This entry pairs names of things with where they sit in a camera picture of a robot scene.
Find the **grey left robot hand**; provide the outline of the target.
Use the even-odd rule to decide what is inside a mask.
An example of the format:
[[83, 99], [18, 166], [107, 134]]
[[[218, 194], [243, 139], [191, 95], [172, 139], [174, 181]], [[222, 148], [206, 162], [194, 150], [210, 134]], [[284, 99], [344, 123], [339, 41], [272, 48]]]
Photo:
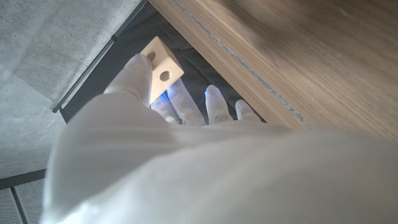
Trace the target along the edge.
[[43, 223], [396, 223], [397, 144], [237, 119], [215, 86], [208, 121], [181, 81], [149, 103], [133, 56], [68, 122], [46, 171]]

